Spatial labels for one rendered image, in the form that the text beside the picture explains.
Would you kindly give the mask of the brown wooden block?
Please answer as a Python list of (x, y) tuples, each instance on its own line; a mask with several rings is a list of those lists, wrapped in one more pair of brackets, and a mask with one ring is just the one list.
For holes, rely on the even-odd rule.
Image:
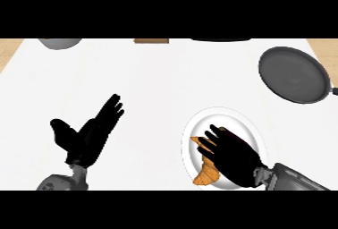
[(133, 40), (134, 44), (168, 44), (168, 38), (136, 38)]

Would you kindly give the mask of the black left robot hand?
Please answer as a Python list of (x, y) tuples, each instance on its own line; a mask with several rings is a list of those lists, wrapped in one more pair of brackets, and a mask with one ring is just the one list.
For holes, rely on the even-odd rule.
[(121, 107), (120, 95), (114, 94), (96, 117), (86, 122), (78, 131), (61, 119), (50, 121), (55, 142), (68, 152), (65, 161), (68, 165), (78, 165), (83, 168), (89, 168), (95, 164), (106, 145), (108, 135), (124, 114)]

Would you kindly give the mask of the grey bowl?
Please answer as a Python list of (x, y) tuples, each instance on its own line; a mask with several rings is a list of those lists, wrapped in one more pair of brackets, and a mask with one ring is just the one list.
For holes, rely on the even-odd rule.
[(80, 38), (40, 38), (43, 45), (53, 50), (62, 50), (74, 47), (80, 42)]

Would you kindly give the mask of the dark grey frying pan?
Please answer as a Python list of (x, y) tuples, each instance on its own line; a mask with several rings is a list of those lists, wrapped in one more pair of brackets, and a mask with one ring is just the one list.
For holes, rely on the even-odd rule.
[(292, 47), (273, 47), (258, 59), (260, 78), (270, 91), (298, 104), (320, 102), (338, 96), (329, 74), (312, 55)]

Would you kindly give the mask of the white oval plate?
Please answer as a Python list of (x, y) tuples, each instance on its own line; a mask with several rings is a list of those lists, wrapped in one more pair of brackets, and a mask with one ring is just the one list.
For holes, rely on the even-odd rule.
[(264, 140), (250, 119), (230, 108), (210, 107), (194, 115), (182, 135), (182, 159), (192, 178), (198, 176), (202, 169), (202, 154), (191, 138), (205, 136), (211, 124), (225, 127), (253, 147), (263, 164), (269, 163)]

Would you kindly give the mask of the black flat object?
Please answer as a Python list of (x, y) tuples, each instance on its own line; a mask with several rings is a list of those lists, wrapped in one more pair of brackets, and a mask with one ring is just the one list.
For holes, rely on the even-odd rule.
[(220, 43), (230, 43), (230, 42), (242, 42), (248, 41), (251, 38), (192, 38), (195, 41), (202, 42), (220, 42)]

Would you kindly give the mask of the orange croissant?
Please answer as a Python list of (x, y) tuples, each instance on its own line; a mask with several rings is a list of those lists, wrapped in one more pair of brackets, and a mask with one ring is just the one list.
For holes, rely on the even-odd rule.
[[(201, 143), (199, 139), (196, 136), (191, 137), (191, 140), (196, 143), (198, 147), (201, 147), (202, 149), (205, 149), (208, 152), (211, 152), (211, 150), (204, 146), (204, 144)], [(205, 157), (202, 156), (202, 168), (201, 168), (201, 172), (198, 174), (198, 176), (194, 179), (194, 184), (195, 185), (210, 185), (213, 182), (217, 182), (220, 178), (220, 174), (219, 174), (219, 169), (214, 166), (214, 162)]]

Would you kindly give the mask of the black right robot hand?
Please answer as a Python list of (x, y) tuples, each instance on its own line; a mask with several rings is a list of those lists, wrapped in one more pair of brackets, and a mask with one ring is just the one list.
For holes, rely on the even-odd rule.
[(229, 131), (222, 131), (210, 125), (211, 131), (205, 131), (210, 143), (202, 137), (199, 142), (207, 148), (198, 147), (199, 153), (213, 161), (216, 168), (226, 178), (244, 188), (256, 188), (261, 185), (257, 181), (257, 171), (267, 168), (258, 153), (248, 143)]

